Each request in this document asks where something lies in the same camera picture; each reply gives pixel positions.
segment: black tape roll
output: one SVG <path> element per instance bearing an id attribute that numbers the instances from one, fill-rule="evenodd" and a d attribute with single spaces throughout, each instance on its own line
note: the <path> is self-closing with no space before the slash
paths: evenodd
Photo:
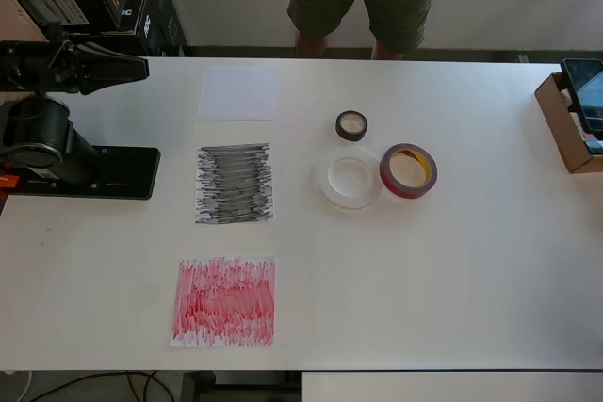
<path id="1" fill-rule="evenodd" d="M 347 110 L 335 121 L 335 131 L 347 141 L 360 141 L 367 133 L 368 121 L 362 113 Z"/>

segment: wall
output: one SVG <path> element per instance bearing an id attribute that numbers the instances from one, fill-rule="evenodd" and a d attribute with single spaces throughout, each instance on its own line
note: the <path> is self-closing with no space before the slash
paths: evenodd
<path id="1" fill-rule="evenodd" d="M 292 46 L 288 0 L 174 0 L 192 46 Z M 423 46 L 435 49 L 603 49 L 603 0 L 433 0 Z M 333 47 L 370 47 L 356 0 Z"/>

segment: paper with red scribbles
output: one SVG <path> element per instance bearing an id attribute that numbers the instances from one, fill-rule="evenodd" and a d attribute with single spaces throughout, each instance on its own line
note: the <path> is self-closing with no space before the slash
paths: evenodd
<path id="1" fill-rule="evenodd" d="M 182 260 L 172 346 L 271 346 L 274 258 Z"/>

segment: black cable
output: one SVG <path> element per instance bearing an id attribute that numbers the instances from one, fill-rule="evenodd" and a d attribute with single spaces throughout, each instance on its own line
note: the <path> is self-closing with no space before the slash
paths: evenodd
<path id="1" fill-rule="evenodd" d="M 151 381 L 151 378 L 157 373 L 157 371 L 154 371 L 148 378 L 146 383 L 144 384 L 144 389 L 142 390 L 142 402 L 147 402 L 147 389 L 149 388 L 149 382 Z"/>
<path id="2" fill-rule="evenodd" d="M 132 379 L 130 378 L 129 372 L 126 374 L 126 377 L 128 379 L 128 386 L 130 387 L 130 391 L 132 392 L 132 395 L 136 399 L 136 402 L 140 402 L 139 395 L 136 394 L 136 391 L 134 391 L 134 385 L 132 384 Z"/>
<path id="3" fill-rule="evenodd" d="M 176 400 L 173 397 L 173 394 L 170 391 L 170 388 L 168 388 L 166 385 L 164 385 L 161 380 L 159 380 L 157 377 L 155 377 L 155 376 L 153 376 L 151 374 L 148 374 L 146 372 L 140 372 L 140 371 L 104 372 L 102 374 L 90 374 L 89 376 L 84 376 L 84 377 L 76 378 L 75 380 L 72 380 L 72 381 L 68 381 L 64 385 L 61 385 L 61 386 L 55 388 L 54 390 L 47 391 L 44 394 L 40 394 L 40 395 L 34 397 L 29 402 L 36 402 L 36 401 L 42 399 L 43 397 L 46 397 L 47 395 L 54 394 L 57 391 L 60 391 L 60 390 L 62 390 L 64 388 L 67 388 L 68 386 L 72 386 L 75 383 L 78 383 L 80 381 L 88 380 L 89 378 L 115 377 L 115 376 L 128 376 L 128 375 L 130 375 L 130 376 L 145 376 L 148 380 L 155 381 L 159 386 L 161 386 L 161 388 L 163 388 L 166 391 L 166 393 L 168 393 L 168 395 L 170 396 L 171 402 L 176 402 Z"/>

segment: clear tape roll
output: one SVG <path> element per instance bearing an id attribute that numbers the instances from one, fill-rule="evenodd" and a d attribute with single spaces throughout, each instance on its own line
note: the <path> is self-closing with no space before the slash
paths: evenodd
<path id="1" fill-rule="evenodd" d="M 332 173 L 338 162 L 350 159 L 366 167 L 369 181 L 361 193 L 350 195 L 337 190 L 332 181 Z M 379 159 L 368 151 L 356 147 L 344 147 L 334 150 L 325 156 L 316 168 L 318 188 L 332 204 L 344 209 L 362 209 L 370 206 L 383 190 L 379 175 Z"/>

